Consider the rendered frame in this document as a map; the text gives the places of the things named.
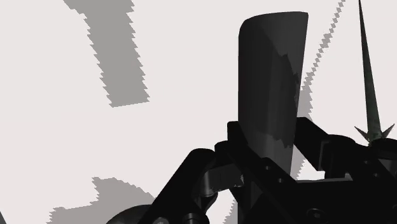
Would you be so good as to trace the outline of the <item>dark grey slab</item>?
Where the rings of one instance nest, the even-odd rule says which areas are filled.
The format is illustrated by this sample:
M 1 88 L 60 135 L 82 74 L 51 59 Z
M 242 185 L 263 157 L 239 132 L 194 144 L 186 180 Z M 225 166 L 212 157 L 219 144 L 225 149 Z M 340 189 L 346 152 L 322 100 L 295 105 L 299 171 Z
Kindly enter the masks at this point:
M 249 147 L 290 173 L 309 14 L 268 13 L 239 30 L 238 121 Z

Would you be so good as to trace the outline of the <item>dark green pointed stalk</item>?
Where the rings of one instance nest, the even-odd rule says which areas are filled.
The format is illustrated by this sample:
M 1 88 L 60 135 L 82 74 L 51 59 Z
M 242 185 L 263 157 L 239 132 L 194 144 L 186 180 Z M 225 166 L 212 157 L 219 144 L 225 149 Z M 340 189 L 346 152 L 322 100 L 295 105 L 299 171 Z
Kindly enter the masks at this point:
M 358 127 L 354 128 L 365 138 L 366 141 L 368 141 L 368 145 L 370 146 L 378 139 L 386 139 L 390 131 L 392 131 L 394 124 L 385 131 L 382 131 L 381 129 L 361 0 L 358 0 L 358 8 L 363 61 L 363 79 L 365 87 L 366 123 L 368 130 L 367 132 L 364 132 Z

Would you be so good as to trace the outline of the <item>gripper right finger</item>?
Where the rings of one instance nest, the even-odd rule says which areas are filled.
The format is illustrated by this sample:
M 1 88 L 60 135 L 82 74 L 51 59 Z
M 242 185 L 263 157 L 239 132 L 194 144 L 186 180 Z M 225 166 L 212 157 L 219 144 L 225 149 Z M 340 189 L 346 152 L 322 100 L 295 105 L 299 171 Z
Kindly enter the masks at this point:
M 368 146 L 347 136 L 328 134 L 306 117 L 296 119 L 294 145 L 325 178 L 343 178 L 354 182 L 397 186 L 397 178 L 380 161 L 397 161 L 397 140 L 380 138 Z

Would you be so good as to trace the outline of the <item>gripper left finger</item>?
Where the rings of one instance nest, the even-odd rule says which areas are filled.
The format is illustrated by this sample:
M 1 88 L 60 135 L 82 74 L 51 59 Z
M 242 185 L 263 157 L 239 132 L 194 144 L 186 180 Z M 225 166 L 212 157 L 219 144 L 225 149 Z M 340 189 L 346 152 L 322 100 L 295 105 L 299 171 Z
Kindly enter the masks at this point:
M 298 224 L 286 195 L 297 182 L 248 146 L 239 122 L 227 134 L 214 150 L 189 152 L 138 224 L 210 224 L 206 212 L 223 190 L 238 203 L 238 224 Z

